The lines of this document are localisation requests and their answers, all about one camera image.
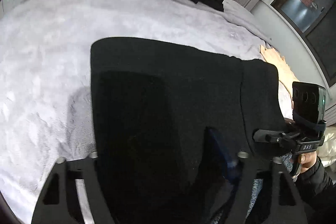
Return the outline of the black sleeve right forearm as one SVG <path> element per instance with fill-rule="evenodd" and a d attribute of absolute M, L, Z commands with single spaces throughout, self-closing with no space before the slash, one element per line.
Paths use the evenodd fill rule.
<path fill-rule="evenodd" d="M 315 165 L 298 175 L 295 186 L 308 223 L 335 223 L 335 184 L 319 157 Z"/>

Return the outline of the person right hand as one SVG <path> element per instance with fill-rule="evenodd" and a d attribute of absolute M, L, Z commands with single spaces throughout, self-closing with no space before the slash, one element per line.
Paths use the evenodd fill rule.
<path fill-rule="evenodd" d="M 300 174 L 309 170 L 317 162 L 317 152 L 303 153 L 299 156 L 298 162 L 301 165 Z"/>

